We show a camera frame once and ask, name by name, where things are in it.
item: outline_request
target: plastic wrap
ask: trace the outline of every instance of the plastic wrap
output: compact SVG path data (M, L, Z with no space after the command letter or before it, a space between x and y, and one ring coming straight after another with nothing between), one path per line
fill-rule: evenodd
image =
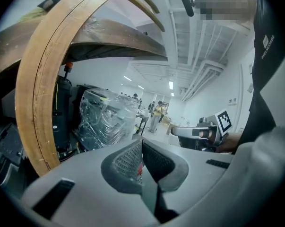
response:
M78 137L86 150L132 139L138 101L102 88L88 89L80 103Z

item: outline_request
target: ceiling light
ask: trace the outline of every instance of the ceiling light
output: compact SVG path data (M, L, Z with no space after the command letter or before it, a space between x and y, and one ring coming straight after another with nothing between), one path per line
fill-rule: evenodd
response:
M123 76L125 79L129 80L129 81L132 81L130 78L126 77L126 76Z
M173 90L174 89L174 83L172 81L170 81L169 84L170 84L170 90Z

